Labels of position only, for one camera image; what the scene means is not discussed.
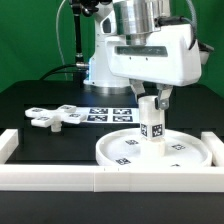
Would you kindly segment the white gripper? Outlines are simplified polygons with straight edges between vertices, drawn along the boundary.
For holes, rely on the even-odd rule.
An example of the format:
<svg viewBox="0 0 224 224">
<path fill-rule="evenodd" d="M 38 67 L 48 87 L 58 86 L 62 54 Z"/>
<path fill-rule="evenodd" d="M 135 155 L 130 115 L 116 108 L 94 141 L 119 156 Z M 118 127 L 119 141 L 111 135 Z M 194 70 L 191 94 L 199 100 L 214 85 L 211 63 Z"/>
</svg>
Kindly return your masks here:
<svg viewBox="0 0 224 224">
<path fill-rule="evenodd" d="M 193 84 L 201 76 L 198 43 L 189 48 L 191 39 L 189 24 L 163 26 L 159 32 L 147 37 L 145 46 L 128 46 L 122 36 L 107 37 L 109 69 L 115 76 L 130 79 L 136 99 L 145 93 L 142 81 L 160 83 L 156 85 L 158 96 L 155 106 L 166 110 L 172 85 Z"/>
</svg>

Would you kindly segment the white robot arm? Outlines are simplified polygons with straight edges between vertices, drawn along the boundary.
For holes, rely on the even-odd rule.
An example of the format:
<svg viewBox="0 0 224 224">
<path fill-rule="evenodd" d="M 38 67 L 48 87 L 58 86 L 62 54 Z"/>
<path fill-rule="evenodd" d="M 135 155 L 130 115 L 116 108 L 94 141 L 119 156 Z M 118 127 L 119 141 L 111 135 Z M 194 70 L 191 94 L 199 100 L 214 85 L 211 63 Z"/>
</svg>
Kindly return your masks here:
<svg viewBox="0 0 224 224">
<path fill-rule="evenodd" d="M 155 105 L 165 110 L 175 86 L 201 76 L 195 21 L 170 14 L 169 0 L 112 0 L 95 16 L 95 53 L 85 86 L 105 94 L 132 88 L 140 98 L 144 82 L 157 85 Z"/>
</svg>

